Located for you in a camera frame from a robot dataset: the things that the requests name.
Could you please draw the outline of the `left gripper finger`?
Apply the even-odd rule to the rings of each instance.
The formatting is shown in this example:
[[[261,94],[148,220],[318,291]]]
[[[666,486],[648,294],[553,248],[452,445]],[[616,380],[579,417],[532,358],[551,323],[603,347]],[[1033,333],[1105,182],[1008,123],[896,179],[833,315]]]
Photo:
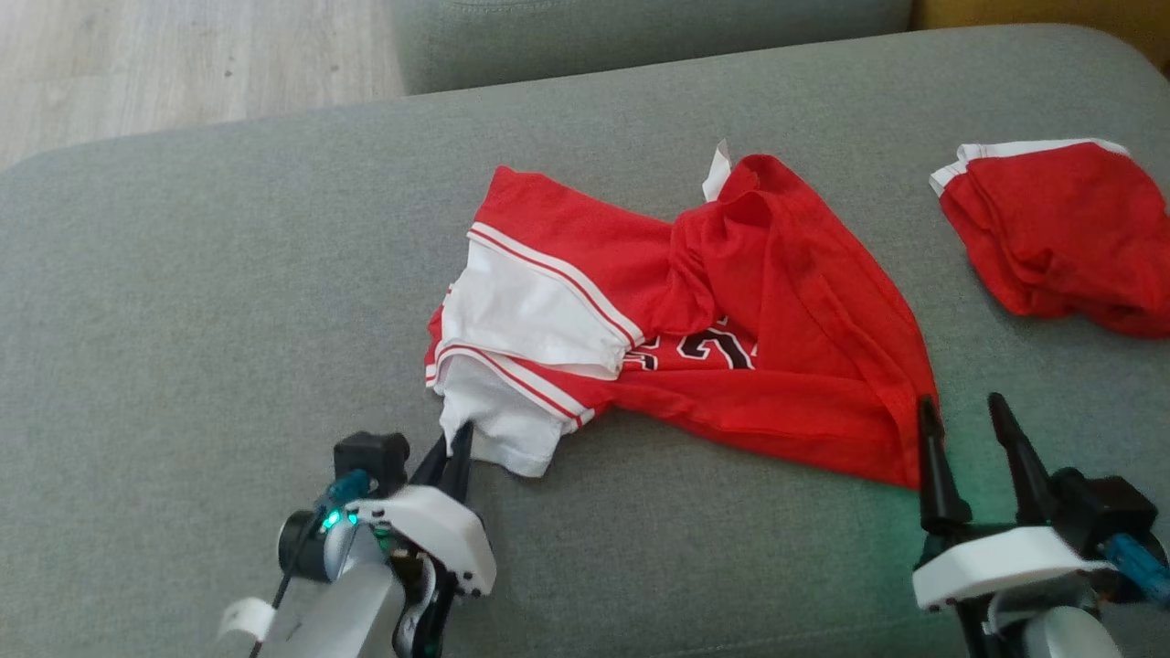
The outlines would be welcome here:
[[[473,423],[464,421],[450,436],[450,457],[443,467],[443,492],[456,503],[464,503],[472,477]]]
[[[419,462],[415,472],[410,477],[410,484],[446,491],[446,487],[443,487],[443,472],[446,472],[447,465],[450,462],[448,447],[450,445],[448,445],[447,438],[440,436],[421,462]]]

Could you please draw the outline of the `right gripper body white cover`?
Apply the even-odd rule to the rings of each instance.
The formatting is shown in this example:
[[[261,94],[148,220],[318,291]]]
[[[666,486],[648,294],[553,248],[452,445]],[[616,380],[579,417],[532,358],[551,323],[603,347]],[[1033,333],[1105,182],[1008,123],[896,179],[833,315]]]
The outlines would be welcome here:
[[[1052,527],[1019,527],[962,542],[911,571],[918,609],[947,606],[1074,573],[1115,570],[1104,558],[1083,558]]]

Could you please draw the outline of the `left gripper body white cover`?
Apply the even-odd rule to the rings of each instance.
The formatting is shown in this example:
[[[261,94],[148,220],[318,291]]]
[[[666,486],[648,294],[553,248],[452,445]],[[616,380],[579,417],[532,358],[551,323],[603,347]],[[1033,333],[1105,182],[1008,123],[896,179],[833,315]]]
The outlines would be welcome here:
[[[362,525],[388,527],[431,555],[460,580],[464,594],[493,592],[497,566],[480,516],[429,484],[406,484],[385,499],[359,499],[346,506]]]

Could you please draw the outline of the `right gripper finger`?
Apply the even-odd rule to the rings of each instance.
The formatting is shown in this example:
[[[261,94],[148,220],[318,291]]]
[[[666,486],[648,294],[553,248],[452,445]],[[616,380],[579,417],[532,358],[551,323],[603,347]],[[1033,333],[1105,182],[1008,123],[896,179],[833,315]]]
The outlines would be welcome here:
[[[1048,469],[1020,429],[1007,400],[1000,393],[987,396],[989,414],[994,437],[1007,459],[1013,492],[1016,492],[1016,523],[1037,527],[1049,525],[1057,513],[1057,496],[1049,491]]]
[[[920,528],[952,535],[973,521],[957,491],[945,450],[945,429],[931,396],[918,400]]]

